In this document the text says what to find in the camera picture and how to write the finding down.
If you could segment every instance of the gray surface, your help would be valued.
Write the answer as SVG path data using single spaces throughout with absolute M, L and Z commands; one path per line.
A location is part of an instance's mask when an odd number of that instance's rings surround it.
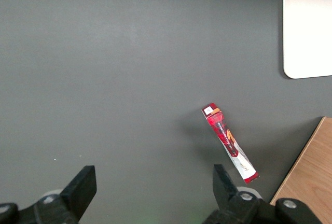
M 2 202 L 94 164 L 81 223 L 201 223 L 212 165 L 244 182 L 200 113 L 215 102 L 270 200 L 332 116 L 332 77 L 282 71 L 281 0 L 0 0 Z

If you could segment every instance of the wooden board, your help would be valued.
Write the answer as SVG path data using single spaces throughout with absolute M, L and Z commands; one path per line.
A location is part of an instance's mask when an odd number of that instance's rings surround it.
M 332 118 L 322 118 L 271 204 L 279 198 L 299 199 L 332 223 Z

